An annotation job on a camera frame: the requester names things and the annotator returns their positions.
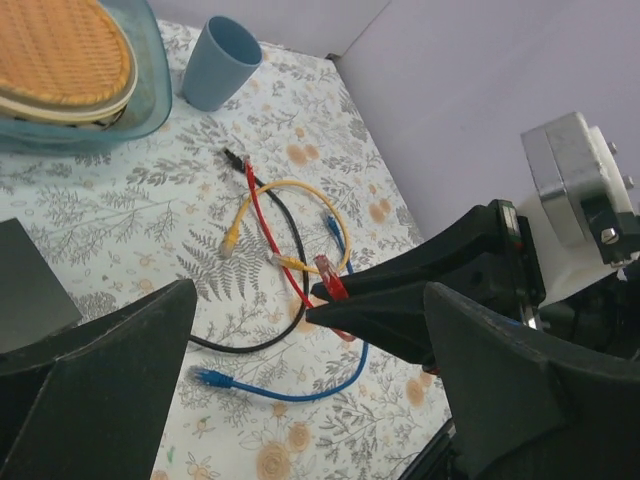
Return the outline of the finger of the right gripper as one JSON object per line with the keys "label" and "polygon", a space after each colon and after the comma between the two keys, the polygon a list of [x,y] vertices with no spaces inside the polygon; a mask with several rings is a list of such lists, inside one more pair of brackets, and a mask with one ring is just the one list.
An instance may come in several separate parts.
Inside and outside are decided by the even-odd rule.
{"label": "finger of the right gripper", "polygon": [[497,203],[472,207],[444,231],[378,265],[340,277],[351,297],[418,280],[434,280],[502,248]]}
{"label": "finger of the right gripper", "polygon": [[438,368],[422,287],[358,293],[308,312],[312,324],[341,330],[425,370]]}

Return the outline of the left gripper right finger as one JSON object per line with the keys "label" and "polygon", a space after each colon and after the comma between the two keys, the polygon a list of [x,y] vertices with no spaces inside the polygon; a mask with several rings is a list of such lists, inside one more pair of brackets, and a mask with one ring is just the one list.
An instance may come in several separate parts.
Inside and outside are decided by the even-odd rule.
{"label": "left gripper right finger", "polygon": [[450,288],[425,319],[472,479],[636,479],[639,365],[498,315]]}

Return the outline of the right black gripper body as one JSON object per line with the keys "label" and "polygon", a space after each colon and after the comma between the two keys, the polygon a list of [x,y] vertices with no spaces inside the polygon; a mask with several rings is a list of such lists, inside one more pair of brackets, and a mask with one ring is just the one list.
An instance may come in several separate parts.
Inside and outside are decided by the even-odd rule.
{"label": "right black gripper body", "polygon": [[632,319],[639,282],[627,285],[618,278],[621,268],[607,267],[589,276],[569,297],[542,307],[546,289],[527,219],[508,201],[496,200],[494,206],[503,224],[514,284],[516,307],[511,316],[530,328],[599,353],[628,354],[639,340],[639,327]]}

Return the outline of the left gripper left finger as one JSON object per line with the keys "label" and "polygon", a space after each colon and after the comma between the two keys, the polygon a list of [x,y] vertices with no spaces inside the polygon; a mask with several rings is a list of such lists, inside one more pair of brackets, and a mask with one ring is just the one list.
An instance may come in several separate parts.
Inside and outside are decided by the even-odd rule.
{"label": "left gripper left finger", "polygon": [[2,478],[150,478],[196,304],[176,280],[2,355]]}

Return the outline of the black network switch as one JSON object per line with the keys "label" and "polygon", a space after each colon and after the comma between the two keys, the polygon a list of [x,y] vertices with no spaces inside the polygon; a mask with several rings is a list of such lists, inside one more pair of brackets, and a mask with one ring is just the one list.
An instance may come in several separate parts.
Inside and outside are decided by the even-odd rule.
{"label": "black network switch", "polygon": [[77,325],[82,315],[18,219],[1,223],[1,352]]}

